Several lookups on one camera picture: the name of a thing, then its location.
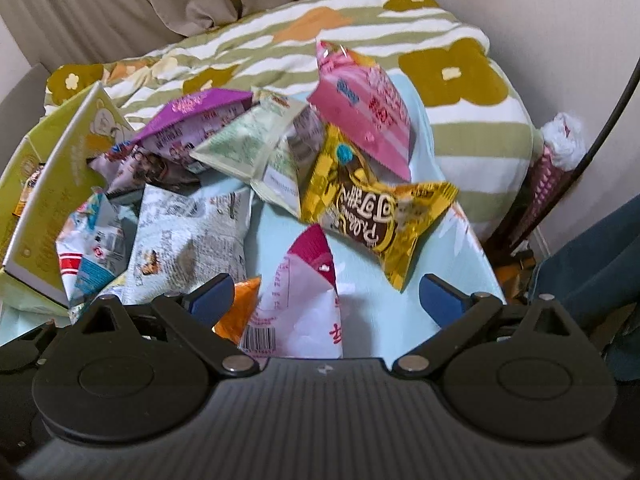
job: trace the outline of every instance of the yellow snack bag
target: yellow snack bag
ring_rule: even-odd
[[[302,221],[318,222],[373,251],[389,283],[402,290],[418,237],[451,205],[449,182],[387,186],[357,148],[330,124],[302,203]]]
[[[249,318],[258,304],[259,289],[260,276],[236,283],[234,302],[227,313],[213,327],[213,332],[225,339],[231,339],[237,345],[240,344],[244,327],[249,322]]]

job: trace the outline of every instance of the snack package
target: snack package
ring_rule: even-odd
[[[31,191],[36,187],[36,183],[38,182],[38,178],[44,169],[44,164],[40,163],[38,165],[38,169],[31,173],[31,176],[24,183],[24,187],[22,188],[22,193],[20,193],[20,198],[18,199],[18,203],[15,205],[14,216],[20,218],[22,216],[22,212],[24,211],[27,202],[29,201],[29,197],[31,195]]]
[[[302,221],[368,247],[391,285],[402,290],[418,237],[457,193],[449,182],[378,182],[358,149],[331,124],[302,203]]]
[[[300,217],[300,182],[324,142],[324,124],[304,102],[258,91],[259,104],[191,151],[249,184],[265,202]]]
[[[244,236],[253,192],[212,192],[201,188],[183,196],[145,187],[123,304],[145,303],[168,290],[193,292],[220,272],[234,282],[246,278]]]
[[[183,167],[134,144],[118,144],[89,162],[89,168],[107,181],[107,195],[142,189],[153,184],[177,189],[196,184],[198,177]]]
[[[103,290],[98,292],[95,295],[96,298],[98,296],[102,296],[103,294],[115,294],[120,300],[122,300],[122,291],[124,290],[124,282],[126,277],[126,274],[123,272],[115,280],[105,286]],[[71,321],[71,324],[76,324],[76,321],[80,319],[80,316],[84,314],[84,311],[89,307],[90,304],[91,301],[86,301],[85,303],[80,303],[75,306],[69,307],[69,321]]]
[[[320,81],[307,98],[364,152],[411,181],[410,121],[389,76],[371,58],[327,41],[316,44]]]
[[[168,102],[133,140],[192,173],[207,169],[189,152],[252,106],[252,93],[211,88]]]
[[[101,189],[69,215],[56,250],[69,306],[83,303],[127,268],[122,222]]]
[[[307,228],[285,254],[260,295],[239,348],[257,358],[342,357],[334,257],[318,224]]]
[[[212,330],[220,337],[239,344],[244,328],[258,304],[260,276],[236,283],[234,289],[236,296],[233,304]]]

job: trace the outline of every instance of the purple snack bag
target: purple snack bag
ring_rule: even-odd
[[[252,106],[251,92],[211,88],[169,101],[133,139],[191,173],[209,167],[189,152]]]

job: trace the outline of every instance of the black circular disc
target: black circular disc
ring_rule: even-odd
[[[56,349],[33,381],[33,399],[54,433],[119,444],[155,436],[192,415],[208,393],[204,364],[160,341],[114,344],[109,333]]]
[[[511,338],[453,359],[442,381],[453,408],[480,430],[523,442],[559,442],[606,420],[615,385],[597,354],[571,338]]]
[[[0,349],[0,373],[16,372],[35,362],[40,352],[33,341],[11,341]]]

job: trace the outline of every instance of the black cable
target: black cable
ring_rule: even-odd
[[[569,178],[569,180],[567,180],[564,184],[562,184],[562,186],[558,188],[558,190],[556,190],[551,200],[545,205],[545,207],[540,212],[540,215],[538,215],[536,220],[527,229],[524,230],[523,234],[520,235],[516,243],[511,244],[509,248],[510,253],[525,238],[527,238],[532,233],[533,229],[535,229],[536,227],[538,227],[538,225],[540,225],[540,222],[542,222],[545,219],[545,217],[551,212],[551,210],[556,206],[556,204],[560,202],[560,199],[564,196],[564,194],[567,191],[569,191],[569,188],[584,173],[584,170],[591,163],[597,151],[603,145],[604,141],[607,140],[607,137],[609,137],[609,134],[611,133],[611,131],[613,130],[613,127],[618,122],[620,116],[622,115],[622,112],[625,111],[625,108],[628,105],[629,101],[631,100],[632,95],[636,91],[636,88],[638,87],[639,82],[640,82],[640,58],[638,58],[638,63],[636,63],[636,68],[631,74],[631,78],[629,78],[629,82],[626,84],[626,88],[622,92],[620,99],[618,99],[616,107],[613,108],[613,111],[611,112],[609,119],[602,127],[602,130],[596,137],[596,140],[593,141],[593,144],[591,145],[587,153],[584,155],[582,160],[580,160],[578,165],[575,167],[574,172],[571,174],[571,177]]]

